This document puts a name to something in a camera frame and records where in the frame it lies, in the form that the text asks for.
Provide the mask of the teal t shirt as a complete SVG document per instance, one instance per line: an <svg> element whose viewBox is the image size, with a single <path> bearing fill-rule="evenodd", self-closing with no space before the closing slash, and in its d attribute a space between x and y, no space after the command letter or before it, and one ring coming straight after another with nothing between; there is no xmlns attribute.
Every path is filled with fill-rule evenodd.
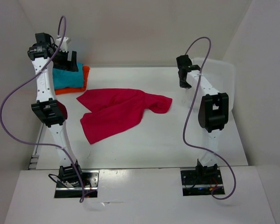
<svg viewBox="0 0 280 224"><path fill-rule="evenodd" d="M63 88L80 88L84 86L83 64L77 63L78 71L67 71L53 68L55 90Z"/></svg>

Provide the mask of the orange t shirt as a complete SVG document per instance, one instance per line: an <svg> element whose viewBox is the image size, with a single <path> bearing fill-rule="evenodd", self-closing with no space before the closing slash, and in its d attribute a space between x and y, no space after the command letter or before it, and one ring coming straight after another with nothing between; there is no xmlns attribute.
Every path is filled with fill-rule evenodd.
<svg viewBox="0 0 280 224"><path fill-rule="evenodd" d="M88 84L90 67L78 63L78 71L53 69L53 84L56 95L84 92Z"/></svg>

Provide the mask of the pink t shirt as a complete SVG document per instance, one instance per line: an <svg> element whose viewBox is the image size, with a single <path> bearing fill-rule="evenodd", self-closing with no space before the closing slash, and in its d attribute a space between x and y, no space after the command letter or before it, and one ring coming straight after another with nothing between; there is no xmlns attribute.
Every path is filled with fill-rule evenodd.
<svg viewBox="0 0 280 224"><path fill-rule="evenodd" d="M138 125L145 110L167 113L173 102L163 95L121 88L87 90L77 100L89 110L80 122L90 144Z"/></svg>

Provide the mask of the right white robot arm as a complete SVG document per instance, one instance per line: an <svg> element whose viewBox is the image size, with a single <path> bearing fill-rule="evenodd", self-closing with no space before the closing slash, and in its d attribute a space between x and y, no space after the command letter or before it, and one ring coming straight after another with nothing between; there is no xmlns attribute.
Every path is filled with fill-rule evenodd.
<svg viewBox="0 0 280 224"><path fill-rule="evenodd" d="M229 96L214 88L205 76L201 75L201 67L194 65L188 55L176 58L180 87L194 87L193 101L199 103L198 123L203 129L203 148L205 151L197 159L195 178L199 183L206 183L217 174L219 138L229 118Z"/></svg>

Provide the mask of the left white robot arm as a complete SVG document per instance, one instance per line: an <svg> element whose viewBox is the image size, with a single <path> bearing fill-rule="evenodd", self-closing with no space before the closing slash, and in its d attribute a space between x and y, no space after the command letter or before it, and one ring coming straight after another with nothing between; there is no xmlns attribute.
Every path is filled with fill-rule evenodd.
<svg viewBox="0 0 280 224"><path fill-rule="evenodd" d="M46 33L35 34L36 43L28 50L35 73L38 76L37 98L31 109L38 119L50 130L60 157L59 185L66 183L79 187L84 180L81 168L74 156L66 130L68 118L65 106L56 98L53 84L53 69L77 72L77 53L72 52L68 60L69 38L52 39Z"/></svg>

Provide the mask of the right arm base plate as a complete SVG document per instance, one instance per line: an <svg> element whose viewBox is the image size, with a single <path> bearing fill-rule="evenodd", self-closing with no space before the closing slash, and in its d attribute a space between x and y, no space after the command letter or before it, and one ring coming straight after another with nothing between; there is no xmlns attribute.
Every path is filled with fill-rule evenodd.
<svg viewBox="0 0 280 224"><path fill-rule="evenodd" d="M181 169L181 182L183 196L207 196L211 195L224 195L225 190L221 172L218 169L214 175L204 176L198 178L197 172L194 169Z"/></svg>

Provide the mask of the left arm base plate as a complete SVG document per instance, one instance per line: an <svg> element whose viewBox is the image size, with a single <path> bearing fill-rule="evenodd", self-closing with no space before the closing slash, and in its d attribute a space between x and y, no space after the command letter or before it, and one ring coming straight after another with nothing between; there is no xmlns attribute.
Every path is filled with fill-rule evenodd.
<svg viewBox="0 0 280 224"><path fill-rule="evenodd" d="M80 198L82 189L80 182L69 183L62 181L57 175L49 174L50 178L56 184L54 198ZM82 173L85 198L98 197L98 170L86 170Z"/></svg>

